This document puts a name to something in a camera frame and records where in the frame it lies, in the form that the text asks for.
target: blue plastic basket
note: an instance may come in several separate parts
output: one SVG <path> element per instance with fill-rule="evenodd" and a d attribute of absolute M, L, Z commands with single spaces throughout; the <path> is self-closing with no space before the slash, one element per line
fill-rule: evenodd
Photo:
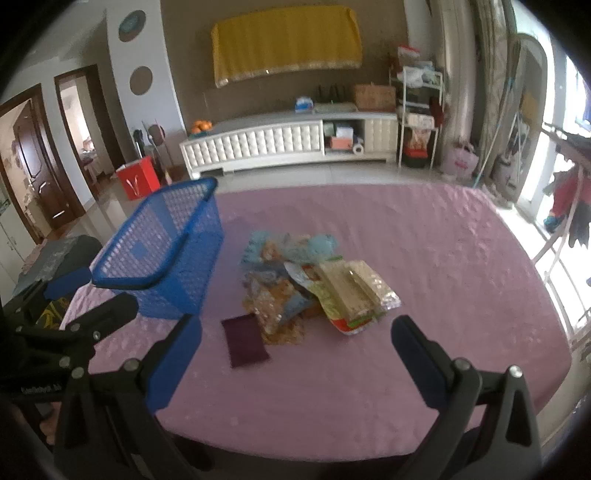
<path fill-rule="evenodd" d="M 92 282 L 138 299 L 146 317 L 199 314 L 222 245 L 216 179 L 165 187 L 147 197 L 119 228 Z"/>

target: wicker basket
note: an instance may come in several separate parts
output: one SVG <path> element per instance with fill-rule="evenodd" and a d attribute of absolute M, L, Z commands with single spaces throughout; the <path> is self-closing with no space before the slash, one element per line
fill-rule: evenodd
<path fill-rule="evenodd" d="M 355 85 L 355 105 L 365 112 L 395 112 L 396 88 L 373 83 Z"/>

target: red box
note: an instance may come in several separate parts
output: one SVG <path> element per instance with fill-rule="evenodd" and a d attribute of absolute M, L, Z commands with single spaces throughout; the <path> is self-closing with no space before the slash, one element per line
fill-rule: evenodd
<path fill-rule="evenodd" d="M 353 148 L 353 139 L 330 137 L 330 148 L 334 150 L 351 150 Z"/>
<path fill-rule="evenodd" d="M 117 176 L 129 200 L 147 197 L 160 188 L 151 157 L 122 165 L 117 169 Z"/>

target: pile of snacks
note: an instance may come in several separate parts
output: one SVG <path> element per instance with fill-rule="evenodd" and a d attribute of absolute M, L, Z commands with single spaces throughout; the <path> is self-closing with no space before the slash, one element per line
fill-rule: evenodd
<path fill-rule="evenodd" d="M 247 312 L 267 344 L 300 343 L 303 318 L 319 313 L 346 335 L 358 333 L 400 299 L 364 261 L 335 257 L 331 235 L 253 232 L 243 254 Z"/>

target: wooden door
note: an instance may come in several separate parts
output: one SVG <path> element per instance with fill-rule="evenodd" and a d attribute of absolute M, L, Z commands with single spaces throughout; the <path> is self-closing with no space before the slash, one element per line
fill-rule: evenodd
<path fill-rule="evenodd" d="M 28 101 L 14 124 L 14 137 L 23 167 L 41 199 L 47 220 L 53 229 L 57 229 L 75 217 L 41 147 L 41 135 L 35 122 L 31 101 Z"/>

